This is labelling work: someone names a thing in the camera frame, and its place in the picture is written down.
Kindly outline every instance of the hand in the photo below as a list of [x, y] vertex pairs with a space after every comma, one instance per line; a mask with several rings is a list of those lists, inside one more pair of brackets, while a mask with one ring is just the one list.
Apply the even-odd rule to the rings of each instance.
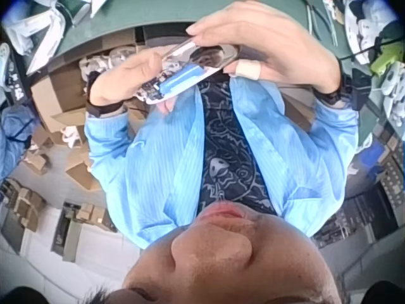
[[[255, 1], [234, 2], [204, 17], [187, 32], [199, 46], [245, 45], [267, 55], [260, 79], [310, 84], [328, 94], [340, 86], [336, 57], [288, 15]], [[237, 61], [224, 69], [235, 73]]]
[[106, 106], [129, 99], [161, 69], [162, 58], [158, 50], [141, 51], [118, 67], [101, 74], [91, 88], [90, 102], [95, 106]]

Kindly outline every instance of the eye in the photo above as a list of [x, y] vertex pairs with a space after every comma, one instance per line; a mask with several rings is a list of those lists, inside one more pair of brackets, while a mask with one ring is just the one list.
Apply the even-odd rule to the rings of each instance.
[[134, 287], [134, 288], [130, 288], [132, 291], [135, 291], [138, 295], [140, 295], [141, 297], [143, 297], [143, 299], [145, 299], [146, 301], [150, 301], [150, 302], [155, 302], [157, 299], [154, 298], [153, 296], [151, 296], [145, 289], [143, 288], [138, 288], [138, 287]]

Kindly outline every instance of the green table surface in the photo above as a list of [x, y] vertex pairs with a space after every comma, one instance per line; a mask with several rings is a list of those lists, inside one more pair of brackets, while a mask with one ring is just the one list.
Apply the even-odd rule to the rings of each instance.
[[[77, 10], [78, 0], [62, 1], [72, 13]], [[320, 11], [325, 12], [322, 0], [309, 0]], [[85, 18], [77, 27], [70, 27], [63, 38], [57, 56], [87, 41], [113, 32], [166, 22], [194, 22], [214, 11], [231, 4], [232, 0], [107, 0], [97, 15]], [[308, 27], [306, 7], [302, 0], [262, 0]], [[335, 22], [339, 46], [332, 45], [332, 39], [324, 23], [318, 18], [322, 43], [336, 56], [351, 54], [344, 27]]]

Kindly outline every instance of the white tape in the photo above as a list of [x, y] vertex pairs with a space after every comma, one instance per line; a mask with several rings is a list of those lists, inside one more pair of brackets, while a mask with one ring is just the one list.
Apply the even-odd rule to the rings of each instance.
[[260, 78], [261, 65], [257, 60], [240, 59], [235, 74], [252, 80]]

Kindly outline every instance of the nose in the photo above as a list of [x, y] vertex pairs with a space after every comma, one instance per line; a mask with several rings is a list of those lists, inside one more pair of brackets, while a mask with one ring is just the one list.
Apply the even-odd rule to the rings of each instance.
[[176, 272], [192, 284], [195, 278], [238, 273], [250, 260], [252, 244], [244, 235], [222, 227], [194, 224], [172, 242], [171, 252]]

